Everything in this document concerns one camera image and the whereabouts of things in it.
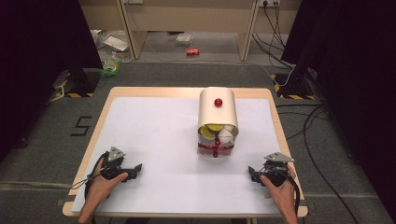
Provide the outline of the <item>person's right hand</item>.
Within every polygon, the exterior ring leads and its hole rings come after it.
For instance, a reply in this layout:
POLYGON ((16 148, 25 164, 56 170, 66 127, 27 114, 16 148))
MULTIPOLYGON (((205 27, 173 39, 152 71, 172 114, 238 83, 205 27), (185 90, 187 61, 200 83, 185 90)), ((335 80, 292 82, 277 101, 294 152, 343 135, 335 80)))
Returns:
POLYGON ((296 215, 294 208, 294 187, 289 180, 285 180, 280 187, 276 187, 265 175, 260 179, 268 192, 265 199, 272 199, 282 216, 296 215))

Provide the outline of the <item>green plastic bag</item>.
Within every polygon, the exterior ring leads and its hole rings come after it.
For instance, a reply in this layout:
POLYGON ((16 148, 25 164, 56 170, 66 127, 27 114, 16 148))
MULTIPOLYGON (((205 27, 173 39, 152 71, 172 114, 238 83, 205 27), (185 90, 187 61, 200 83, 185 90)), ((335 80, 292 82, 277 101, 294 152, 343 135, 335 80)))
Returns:
POLYGON ((119 73, 120 65, 120 58, 113 52, 111 57, 104 61, 100 75, 103 77, 114 77, 119 73))

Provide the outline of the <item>white paper sheet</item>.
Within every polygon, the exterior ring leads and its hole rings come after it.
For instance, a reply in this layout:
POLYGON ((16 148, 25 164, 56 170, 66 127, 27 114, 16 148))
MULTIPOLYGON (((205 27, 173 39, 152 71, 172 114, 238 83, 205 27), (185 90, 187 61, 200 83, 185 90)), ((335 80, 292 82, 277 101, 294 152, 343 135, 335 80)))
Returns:
POLYGON ((137 179, 117 185, 99 206, 103 214, 154 216, 265 216, 276 213, 265 187, 248 168, 262 168, 280 149, 265 99, 236 102, 239 134, 230 155, 197 152, 198 102, 194 98, 117 97, 106 115, 91 163, 116 147, 125 168, 141 165, 137 179))

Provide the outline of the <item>white paper packet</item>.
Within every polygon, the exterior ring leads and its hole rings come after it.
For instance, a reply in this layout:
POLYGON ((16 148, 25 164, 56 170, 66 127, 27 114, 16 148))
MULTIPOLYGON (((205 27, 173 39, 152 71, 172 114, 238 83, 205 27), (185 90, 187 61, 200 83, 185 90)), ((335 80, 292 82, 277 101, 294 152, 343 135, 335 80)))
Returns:
POLYGON ((128 49, 128 43, 116 38, 113 35, 109 35, 108 37, 105 38, 105 40, 103 41, 103 43, 105 45, 108 45, 116 50, 120 50, 120 51, 125 51, 128 49))

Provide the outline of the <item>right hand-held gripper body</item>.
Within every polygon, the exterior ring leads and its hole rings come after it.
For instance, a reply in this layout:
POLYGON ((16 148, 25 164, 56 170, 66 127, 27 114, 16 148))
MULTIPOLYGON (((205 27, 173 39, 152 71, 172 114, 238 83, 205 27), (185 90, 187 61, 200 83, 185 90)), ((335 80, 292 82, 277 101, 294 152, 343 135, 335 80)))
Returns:
POLYGON ((289 176, 288 164, 295 159, 275 152, 264 157, 266 162, 261 169, 261 175, 265 175, 274 186, 280 187, 289 176))

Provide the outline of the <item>black curtain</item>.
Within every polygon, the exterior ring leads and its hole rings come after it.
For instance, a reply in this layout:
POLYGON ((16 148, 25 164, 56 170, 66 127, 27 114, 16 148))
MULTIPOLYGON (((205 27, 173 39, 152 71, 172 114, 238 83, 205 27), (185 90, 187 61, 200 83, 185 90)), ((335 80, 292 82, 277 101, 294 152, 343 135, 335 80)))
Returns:
POLYGON ((396 224, 396 0, 301 0, 283 60, 309 68, 396 224))
POLYGON ((28 134, 57 76, 101 66, 78 0, 0 0, 0 161, 28 134))

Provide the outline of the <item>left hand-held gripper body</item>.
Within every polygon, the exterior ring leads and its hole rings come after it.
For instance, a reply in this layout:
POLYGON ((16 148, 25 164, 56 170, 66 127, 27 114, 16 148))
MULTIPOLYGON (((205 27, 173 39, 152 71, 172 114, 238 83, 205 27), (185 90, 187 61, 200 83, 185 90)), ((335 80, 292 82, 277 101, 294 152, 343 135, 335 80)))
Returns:
POLYGON ((130 172, 121 168, 125 153, 116 147, 111 147, 105 153, 105 158, 101 167, 101 176, 107 180, 114 179, 118 175, 126 173, 124 181, 129 180, 130 172))

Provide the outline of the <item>black stand base striped tape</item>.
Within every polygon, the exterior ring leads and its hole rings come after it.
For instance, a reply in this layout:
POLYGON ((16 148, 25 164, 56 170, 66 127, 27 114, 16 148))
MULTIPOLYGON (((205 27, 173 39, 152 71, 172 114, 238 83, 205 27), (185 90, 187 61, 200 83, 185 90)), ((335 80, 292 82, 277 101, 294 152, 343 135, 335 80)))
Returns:
POLYGON ((64 97, 93 97, 99 79, 100 71, 98 69, 84 68, 82 73, 77 75, 72 75, 65 70, 53 84, 52 100, 56 101, 64 97))
POLYGON ((276 96, 283 99, 314 100, 315 96, 306 77, 291 77, 291 74, 273 74, 276 96))

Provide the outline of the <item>clear drawer with red knob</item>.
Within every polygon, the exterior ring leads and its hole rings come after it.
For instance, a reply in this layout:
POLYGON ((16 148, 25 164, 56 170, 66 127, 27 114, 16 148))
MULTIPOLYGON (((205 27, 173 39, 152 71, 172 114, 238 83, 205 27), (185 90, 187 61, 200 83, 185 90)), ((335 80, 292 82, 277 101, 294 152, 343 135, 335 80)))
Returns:
POLYGON ((205 124, 198 129, 198 143, 207 146, 231 146, 238 133, 238 128, 231 124, 205 124))
POLYGON ((229 156, 233 151, 233 146, 206 146, 198 145, 197 153, 200 155, 211 156, 217 158, 219 156, 229 156))

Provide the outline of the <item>person's left hand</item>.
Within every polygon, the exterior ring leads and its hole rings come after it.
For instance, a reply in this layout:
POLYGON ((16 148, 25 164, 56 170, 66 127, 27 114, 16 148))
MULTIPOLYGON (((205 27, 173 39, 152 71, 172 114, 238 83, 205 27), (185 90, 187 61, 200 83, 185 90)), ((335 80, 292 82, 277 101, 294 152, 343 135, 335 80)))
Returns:
POLYGON ((127 173, 122 173, 111 180, 107 180, 100 174, 102 163, 103 159, 99 160, 95 169, 95 178, 92 180, 91 187, 84 203, 85 207, 91 209, 96 209, 99 204, 109 196, 110 192, 128 176, 127 173))

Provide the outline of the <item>beige wooden desk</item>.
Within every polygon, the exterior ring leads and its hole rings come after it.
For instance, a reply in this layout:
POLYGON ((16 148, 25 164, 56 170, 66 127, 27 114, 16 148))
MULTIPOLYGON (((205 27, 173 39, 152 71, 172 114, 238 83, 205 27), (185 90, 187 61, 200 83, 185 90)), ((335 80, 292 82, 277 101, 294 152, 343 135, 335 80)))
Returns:
POLYGON ((133 59, 140 57, 149 31, 235 34, 239 57, 248 58, 253 34, 270 34, 280 25, 286 35, 302 0, 280 0, 259 7, 259 0, 78 0, 89 28, 122 30, 133 59))

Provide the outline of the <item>clear plastic container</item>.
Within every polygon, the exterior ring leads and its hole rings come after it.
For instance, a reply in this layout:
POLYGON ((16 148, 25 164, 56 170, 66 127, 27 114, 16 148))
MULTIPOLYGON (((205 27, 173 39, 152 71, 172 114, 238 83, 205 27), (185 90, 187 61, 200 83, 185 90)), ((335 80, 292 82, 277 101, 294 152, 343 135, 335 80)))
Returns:
POLYGON ((191 35, 189 34, 179 34, 176 39, 176 44, 178 46, 188 46, 191 43, 191 35))

